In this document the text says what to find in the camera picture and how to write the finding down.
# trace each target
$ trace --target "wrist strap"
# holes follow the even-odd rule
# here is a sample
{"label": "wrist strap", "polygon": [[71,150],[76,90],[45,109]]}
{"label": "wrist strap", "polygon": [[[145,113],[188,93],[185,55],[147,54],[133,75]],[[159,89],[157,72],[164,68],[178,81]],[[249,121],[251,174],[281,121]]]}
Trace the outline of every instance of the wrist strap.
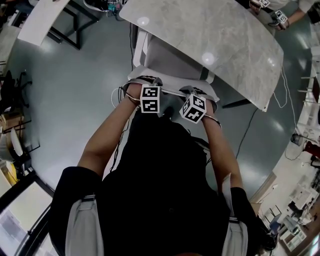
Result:
{"label": "wrist strap", "polygon": [[220,128],[221,128],[221,130],[222,130],[222,125],[221,125],[221,123],[218,121],[218,119],[215,119],[214,117],[212,117],[212,116],[210,116],[210,115],[208,115],[208,114],[205,114],[204,117],[207,117],[207,118],[210,118],[210,119],[214,120],[214,121],[220,126]]}

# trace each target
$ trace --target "person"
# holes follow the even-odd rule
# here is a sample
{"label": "person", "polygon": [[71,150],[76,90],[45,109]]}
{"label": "person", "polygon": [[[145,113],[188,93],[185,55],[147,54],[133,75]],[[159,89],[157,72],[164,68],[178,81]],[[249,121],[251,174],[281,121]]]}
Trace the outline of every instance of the person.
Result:
{"label": "person", "polygon": [[312,7],[316,0],[295,0],[297,2],[297,9],[287,18],[287,21],[283,24],[283,26],[276,26],[275,29],[271,27],[269,24],[273,22],[271,15],[286,6],[291,0],[268,0],[270,4],[263,8],[258,7],[255,2],[247,0],[236,0],[239,4],[241,4],[246,9],[250,9],[250,12],[256,16],[256,18],[269,30],[269,32],[274,36],[275,29],[278,31],[282,31],[288,29],[292,24],[301,20],[309,9]]}
{"label": "person", "polygon": [[[48,221],[57,253],[66,254],[73,204],[94,194],[104,255],[222,255],[230,210],[221,191],[224,178],[231,174],[234,215],[247,227],[246,255],[255,255],[259,248],[256,216],[233,151],[219,124],[209,117],[203,117],[202,124],[218,193],[206,181],[207,156],[189,132],[172,122],[166,112],[158,117],[140,109],[131,122],[117,168],[102,180],[138,105],[128,95],[139,99],[141,88],[138,83],[129,85],[126,96],[86,144],[77,166],[62,172]],[[206,108],[213,117],[208,100]]]}

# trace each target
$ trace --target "black shirt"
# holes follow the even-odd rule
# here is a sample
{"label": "black shirt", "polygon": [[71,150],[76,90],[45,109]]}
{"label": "black shirt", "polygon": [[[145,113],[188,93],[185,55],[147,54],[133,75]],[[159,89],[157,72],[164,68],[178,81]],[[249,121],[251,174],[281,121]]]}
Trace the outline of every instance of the black shirt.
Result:
{"label": "black shirt", "polygon": [[[65,254],[71,206],[95,193],[105,255],[221,255],[230,211],[205,167],[206,154],[180,124],[137,114],[117,169],[103,181],[83,167],[63,171],[50,210],[52,244]],[[254,255],[254,211],[243,189],[231,194]]]}

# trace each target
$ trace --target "black sleeve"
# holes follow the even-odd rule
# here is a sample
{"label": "black sleeve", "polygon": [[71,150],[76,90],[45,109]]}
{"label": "black sleeve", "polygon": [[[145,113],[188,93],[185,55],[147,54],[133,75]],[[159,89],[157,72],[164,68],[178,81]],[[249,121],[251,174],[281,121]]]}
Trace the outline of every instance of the black sleeve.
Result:
{"label": "black sleeve", "polygon": [[83,167],[64,169],[53,195],[48,229],[52,245],[60,256],[65,255],[66,233],[72,205],[92,195],[101,184],[101,177]]}
{"label": "black sleeve", "polygon": [[243,222],[248,231],[247,256],[254,256],[260,247],[260,236],[257,225],[257,216],[252,208],[246,192],[240,187],[231,188],[232,207],[234,215]]}

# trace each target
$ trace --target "gray floor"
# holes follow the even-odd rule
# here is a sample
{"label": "gray floor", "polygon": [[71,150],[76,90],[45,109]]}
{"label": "gray floor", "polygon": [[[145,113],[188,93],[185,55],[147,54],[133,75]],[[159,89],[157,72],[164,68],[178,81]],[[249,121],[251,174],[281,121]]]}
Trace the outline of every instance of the gray floor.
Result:
{"label": "gray floor", "polygon": [[[292,8],[287,7],[287,14]],[[71,25],[70,16],[62,13],[55,27],[68,31]],[[276,34],[284,50],[283,65],[297,120],[303,106],[302,95],[297,89],[308,86],[308,82],[303,80],[302,83],[300,77],[309,76],[311,70],[310,37],[307,17],[289,30]],[[32,165],[53,188],[63,169],[77,164],[86,142],[113,110],[111,92],[127,80],[131,71],[129,24],[126,21],[117,22],[102,16],[100,22],[85,30],[83,38],[81,51],[49,38],[41,47],[18,40],[8,64],[15,77],[26,70],[33,81],[26,93],[32,118],[27,139],[34,147],[40,142],[41,148],[31,154]],[[242,99],[218,77],[212,86],[222,105]],[[275,93],[284,103],[282,78]],[[249,104],[229,109],[220,107],[216,113],[235,153],[255,109]],[[193,125],[181,119],[177,122],[190,129],[193,136],[207,139],[201,124]],[[266,113],[256,112],[238,157],[249,197],[273,170],[293,131],[290,101],[280,109],[272,97]],[[207,167],[206,176],[208,183],[215,187],[211,165]]]}

